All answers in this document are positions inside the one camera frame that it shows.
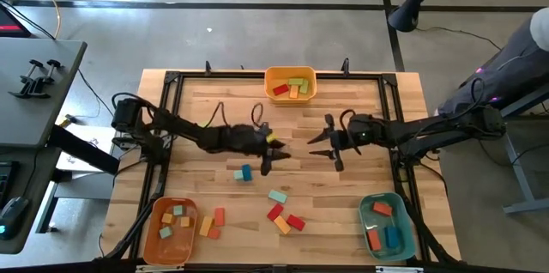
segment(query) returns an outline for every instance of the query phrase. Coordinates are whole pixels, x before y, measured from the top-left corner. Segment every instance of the computer mouse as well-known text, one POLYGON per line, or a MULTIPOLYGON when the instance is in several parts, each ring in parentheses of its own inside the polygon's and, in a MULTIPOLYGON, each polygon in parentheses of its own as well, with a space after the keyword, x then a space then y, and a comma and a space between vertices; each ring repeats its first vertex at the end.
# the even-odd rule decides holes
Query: computer mouse
POLYGON ((19 233, 28 203, 24 197, 15 197, 6 203, 0 212, 0 240, 10 240, 19 233))

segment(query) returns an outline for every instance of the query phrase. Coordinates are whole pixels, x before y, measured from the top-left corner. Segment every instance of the teal block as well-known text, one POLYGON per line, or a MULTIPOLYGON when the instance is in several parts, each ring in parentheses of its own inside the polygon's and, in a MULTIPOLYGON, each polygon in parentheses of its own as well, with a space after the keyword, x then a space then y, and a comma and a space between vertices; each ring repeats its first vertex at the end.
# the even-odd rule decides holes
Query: teal block
POLYGON ((275 201, 278 201, 280 203, 285 203, 286 202, 286 198, 287 196, 279 191, 275 191, 275 190, 272 190, 269 194, 268 194, 268 197, 275 200, 275 201))
POLYGON ((172 235, 172 229, 169 226, 168 227, 163 227, 160 230, 160 237, 162 239, 165 239, 165 238, 169 237, 170 235, 172 235))
POLYGON ((183 205, 176 205, 173 207, 173 215, 174 216, 182 216, 185 215, 185 207, 183 205))
POLYGON ((241 181, 244 180, 244 173, 242 172, 242 170, 236 170, 234 172, 234 179, 241 180, 241 181))

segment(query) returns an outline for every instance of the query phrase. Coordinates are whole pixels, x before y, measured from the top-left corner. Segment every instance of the green block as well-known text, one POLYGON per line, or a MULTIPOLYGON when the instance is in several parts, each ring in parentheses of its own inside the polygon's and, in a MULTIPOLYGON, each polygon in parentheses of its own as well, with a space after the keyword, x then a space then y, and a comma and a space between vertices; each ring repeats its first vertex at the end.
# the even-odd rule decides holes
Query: green block
POLYGON ((307 91, 309 90, 309 81, 303 79, 303 84, 299 87, 299 92, 301 94, 307 94, 307 91))
POLYGON ((176 205, 173 207, 174 216, 182 216, 185 214, 185 207, 183 205, 176 205))
POLYGON ((169 237, 170 235, 172 235, 172 229, 170 227, 163 227, 160 230, 160 237, 162 239, 165 239, 165 238, 169 237))
POLYGON ((288 81, 288 85, 301 85, 303 84, 303 78, 292 78, 288 81))

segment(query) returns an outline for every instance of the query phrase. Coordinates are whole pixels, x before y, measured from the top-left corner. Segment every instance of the desk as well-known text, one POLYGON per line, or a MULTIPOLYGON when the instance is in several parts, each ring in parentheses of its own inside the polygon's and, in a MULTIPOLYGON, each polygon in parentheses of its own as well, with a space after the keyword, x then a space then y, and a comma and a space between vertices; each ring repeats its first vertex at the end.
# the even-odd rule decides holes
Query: desk
MULTIPOLYGON (((144 70, 138 94, 158 105, 165 73, 144 70)), ((419 75, 400 73, 397 79, 405 119, 426 116, 419 75)), ((362 147, 362 156, 352 150, 342 152, 345 171, 338 173, 333 162, 308 154, 309 150, 326 149, 327 143, 309 146, 306 142, 324 127, 325 113, 339 117, 345 109, 354 108, 379 116, 377 85, 362 80, 319 80, 318 94, 310 104, 273 106, 265 96, 262 79, 187 79, 179 115, 191 121, 208 121, 220 100, 225 103, 229 124, 249 123, 251 108, 262 102, 263 121, 270 123, 293 157, 274 162, 270 174, 262 177, 257 158, 229 153, 209 155, 194 143, 175 141, 165 196, 191 198, 201 219, 212 215, 215 207, 226 208, 226 225, 220 238, 197 235, 189 263, 376 264, 366 250, 358 206, 365 195, 394 190, 387 149, 362 147), (232 170, 245 163, 252 166, 253 181, 239 184, 232 170), (281 235, 267 219, 274 205, 267 198, 271 189, 288 195, 283 214, 303 217, 307 222, 303 232, 293 230, 281 235)), ((222 124, 218 116, 214 123, 222 124)), ((436 162, 424 163, 439 170, 436 162)), ((117 176, 103 230, 106 252, 112 250, 136 217, 145 167, 117 176)), ((416 179, 425 223, 449 254, 459 258, 443 183, 420 167, 416 179)), ((147 229, 146 223, 140 251, 147 229)))

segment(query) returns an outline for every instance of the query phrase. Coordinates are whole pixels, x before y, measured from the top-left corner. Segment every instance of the red block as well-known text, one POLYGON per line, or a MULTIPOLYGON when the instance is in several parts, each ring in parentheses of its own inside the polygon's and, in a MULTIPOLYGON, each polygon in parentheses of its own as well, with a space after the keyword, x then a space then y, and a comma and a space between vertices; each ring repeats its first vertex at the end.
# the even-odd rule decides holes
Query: red block
POLYGON ((391 214, 393 213, 393 208, 391 208, 390 206, 388 206, 385 203, 375 202, 373 208, 371 208, 371 209, 374 212, 377 212, 377 213, 379 213, 381 215, 385 215, 385 216, 391 216, 391 214))
POLYGON ((366 232, 368 235, 368 242, 370 242, 370 248, 373 251, 379 251, 381 249, 381 242, 379 241, 379 235, 377 235, 377 230, 372 229, 366 232))
POLYGON ((303 230, 303 227, 305 227, 305 222, 294 215, 289 215, 286 222, 288 225, 298 229, 299 231, 303 230))
POLYGON ((269 218, 269 220, 271 221, 275 221, 276 217, 278 217, 278 215, 280 215, 282 213, 282 210, 284 209, 283 206, 281 206, 280 203, 277 203, 272 209, 271 211, 267 214, 267 217, 269 218))
POLYGON ((225 208, 215 208, 214 211, 215 226, 225 226, 225 208))
POLYGON ((273 88, 273 93, 275 96, 278 96, 280 94, 284 94, 285 92, 289 91, 290 88, 287 84, 282 84, 279 87, 273 88))

